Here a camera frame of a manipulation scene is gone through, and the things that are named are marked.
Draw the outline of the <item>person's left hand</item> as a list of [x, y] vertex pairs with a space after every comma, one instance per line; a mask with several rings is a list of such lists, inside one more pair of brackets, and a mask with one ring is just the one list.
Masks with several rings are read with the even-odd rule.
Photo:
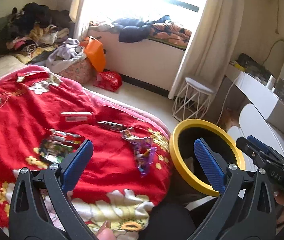
[[98, 233], [96, 234], [99, 240], [116, 240], [116, 236], [111, 230], [111, 222], [105, 221], [102, 226], [99, 228]]

